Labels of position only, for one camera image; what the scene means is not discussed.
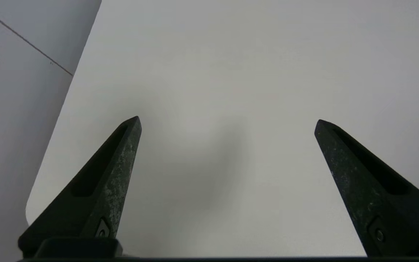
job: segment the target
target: white table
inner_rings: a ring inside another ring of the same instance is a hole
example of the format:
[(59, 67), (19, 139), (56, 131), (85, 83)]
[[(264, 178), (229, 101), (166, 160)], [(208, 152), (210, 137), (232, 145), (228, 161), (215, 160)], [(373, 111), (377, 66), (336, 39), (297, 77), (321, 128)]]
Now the white table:
[(103, 1), (29, 223), (135, 115), (128, 254), (364, 255), (313, 131), (419, 187), (419, 1)]

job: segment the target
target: white tabletop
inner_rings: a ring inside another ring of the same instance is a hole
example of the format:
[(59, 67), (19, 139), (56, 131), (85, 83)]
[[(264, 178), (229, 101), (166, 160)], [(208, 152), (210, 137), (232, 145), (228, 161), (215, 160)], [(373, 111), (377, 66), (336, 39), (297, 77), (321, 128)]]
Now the white tabletop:
[(103, 1), (29, 223), (135, 115), (128, 254), (364, 255), (313, 131), (419, 187), (419, 1)]

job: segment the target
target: black plastic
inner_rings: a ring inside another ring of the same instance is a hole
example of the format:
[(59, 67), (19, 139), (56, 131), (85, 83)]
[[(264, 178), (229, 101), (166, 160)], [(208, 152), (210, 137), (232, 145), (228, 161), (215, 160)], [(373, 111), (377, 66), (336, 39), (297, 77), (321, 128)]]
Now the black plastic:
[(315, 136), (368, 256), (419, 256), (419, 190), (339, 126)]
[(138, 116), (116, 128), (63, 191), (20, 236), (25, 258), (51, 237), (114, 238), (141, 135)]

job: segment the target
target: screw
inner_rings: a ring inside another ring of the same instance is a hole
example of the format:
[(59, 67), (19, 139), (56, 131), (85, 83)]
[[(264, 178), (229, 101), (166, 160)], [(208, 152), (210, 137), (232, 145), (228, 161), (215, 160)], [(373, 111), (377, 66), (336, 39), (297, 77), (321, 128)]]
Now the screw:
[(381, 229), (376, 229), (376, 239), (379, 242), (384, 242), (384, 233), (382, 232)]

